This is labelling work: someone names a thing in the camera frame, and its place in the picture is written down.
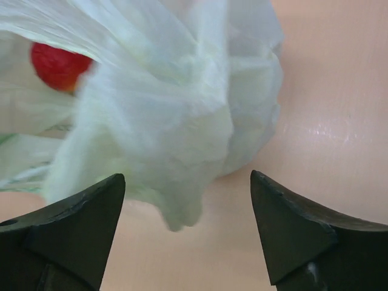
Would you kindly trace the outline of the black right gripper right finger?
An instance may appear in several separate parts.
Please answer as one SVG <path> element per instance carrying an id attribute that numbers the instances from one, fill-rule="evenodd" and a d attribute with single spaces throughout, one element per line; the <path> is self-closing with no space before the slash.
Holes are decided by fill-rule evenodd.
<path id="1" fill-rule="evenodd" d="M 253 211 L 277 290 L 387 290 L 387 226 L 307 199 L 259 171 Z"/>

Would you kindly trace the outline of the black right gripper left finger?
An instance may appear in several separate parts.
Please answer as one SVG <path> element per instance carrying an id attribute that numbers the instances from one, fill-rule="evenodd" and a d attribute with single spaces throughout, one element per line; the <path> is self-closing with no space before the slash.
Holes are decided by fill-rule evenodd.
<path id="1" fill-rule="evenodd" d="M 125 179 L 97 184 L 1 223 L 1 290 L 99 290 Z"/>

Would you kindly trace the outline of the bright red apple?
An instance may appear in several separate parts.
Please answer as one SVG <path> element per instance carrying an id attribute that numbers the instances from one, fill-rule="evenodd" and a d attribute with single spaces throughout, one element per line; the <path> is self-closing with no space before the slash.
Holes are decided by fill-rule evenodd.
<path id="1" fill-rule="evenodd" d="M 79 77 L 88 71 L 93 59 L 47 44 L 33 42 L 30 60 L 38 78 L 50 88 L 74 93 Z"/>

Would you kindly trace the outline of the light green plastic bag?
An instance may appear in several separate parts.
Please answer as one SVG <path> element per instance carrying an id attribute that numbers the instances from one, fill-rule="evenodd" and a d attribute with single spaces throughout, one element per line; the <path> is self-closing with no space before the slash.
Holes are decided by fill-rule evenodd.
<path id="1" fill-rule="evenodd" d="M 88 56 L 74 93 L 33 42 Z M 48 203 L 114 174 L 170 230 L 272 137 L 283 31 L 270 1 L 2 1 L 1 190 Z"/>

